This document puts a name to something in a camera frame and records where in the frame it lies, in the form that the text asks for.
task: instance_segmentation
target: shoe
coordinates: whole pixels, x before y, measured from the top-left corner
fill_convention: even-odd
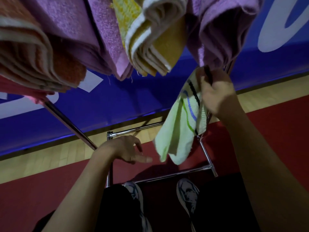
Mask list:
[[[143,205],[143,194],[141,192],[141,188],[134,182],[126,182],[123,184],[125,188],[130,192],[133,199],[137,199],[141,205],[141,226],[143,232],[152,232],[151,225],[148,219],[144,215],[144,205]]]
[[[199,194],[198,188],[186,178],[180,179],[176,186],[176,193],[180,204],[186,210],[190,218],[192,218],[193,213],[196,208],[197,197]],[[191,223],[192,231],[195,232],[195,228]]]

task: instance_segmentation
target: purple towel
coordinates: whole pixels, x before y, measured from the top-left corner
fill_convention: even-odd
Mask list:
[[[263,0],[189,0],[187,47],[200,66],[222,68],[241,51]]]
[[[46,33],[62,38],[63,46],[82,64],[110,75],[83,0],[20,0]]]
[[[122,45],[115,11],[111,8],[112,0],[88,0],[88,2],[104,43],[105,49],[101,53],[102,57],[119,80],[130,77],[133,66]]]

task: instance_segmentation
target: wooden floor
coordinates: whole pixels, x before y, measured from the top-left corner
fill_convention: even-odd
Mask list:
[[[309,75],[242,93],[238,95],[238,98],[245,112],[251,112],[308,94]],[[159,121],[162,121],[162,117],[147,121],[147,124]],[[144,123],[124,126],[113,131],[118,132],[138,127]],[[152,141],[159,130],[160,127],[157,126],[131,134],[145,143]],[[89,138],[99,146],[106,141],[106,132],[92,135]],[[0,161],[0,183],[89,159],[92,152],[92,149],[81,140],[74,140],[33,152],[30,150],[27,154]]]

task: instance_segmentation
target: forearm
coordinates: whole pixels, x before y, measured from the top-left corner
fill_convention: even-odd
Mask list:
[[[262,231],[309,231],[309,194],[245,113],[225,122]]]
[[[106,151],[99,159],[93,156],[82,174],[61,202],[49,222],[46,231],[93,231],[97,220],[106,177],[112,162]]]

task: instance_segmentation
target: towel rack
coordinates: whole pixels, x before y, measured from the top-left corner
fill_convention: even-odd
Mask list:
[[[230,72],[232,71],[232,68],[234,66],[234,61],[230,62],[227,66],[225,66],[224,70],[230,74]],[[87,144],[90,148],[92,148],[93,150],[96,150],[98,147],[85,135],[83,134],[83,132],[81,132],[73,123],[70,119],[68,119],[68,117],[66,117],[52,102],[45,102],[43,105],[50,113],[52,113],[53,116],[55,116],[59,121],[61,121],[61,123],[63,123],[68,129],[70,129],[76,136],[78,136],[85,144]],[[209,121],[212,117],[211,113],[207,113],[207,126],[206,126],[206,130],[209,124]],[[114,137],[123,135],[123,134],[127,134],[127,133],[131,133],[131,132],[135,132],[135,131],[140,131],[143,129],[148,129],[148,128],[152,128],[152,127],[156,127],[159,125],[162,125],[164,122],[157,122],[157,123],[153,123],[153,124],[149,124],[149,125],[145,125],[145,126],[140,126],[137,128],[133,128],[133,129],[128,129],[125,131],[121,131],[121,132],[112,132],[109,131],[107,132],[107,140],[110,140]],[[203,134],[202,135],[197,135],[196,138],[199,141],[199,144],[202,148],[202,151],[204,153],[204,155],[207,158],[208,164],[203,166],[203,167],[199,167],[199,168],[194,168],[194,169],[188,169],[188,170],[184,170],[181,172],[177,172],[174,174],[168,174],[168,175],[164,175],[164,176],[160,176],[160,177],[155,177],[155,178],[150,178],[150,179],[145,179],[145,180],[140,180],[140,181],[135,181],[135,183],[145,183],[145,182],[154,182],[157,180],[161,180],[161,179],[166,179],[166,178],[171,178],[174,176],[178,176],[178,175],[182,175],[182,174],[188,174],[188,173],[193,173],[193,172],[198,172],[198,171],[204,171],[204,170],[211,170],[213,175],[215,177],[218,176],[216,169],[203,145],[202,139],[203,139]],[[111,165],[110,167],[110,171],[108,173],[107,176],[107,180],[106,180],[106,187],[109,187],[110,185],[113,184],[113,165]]]

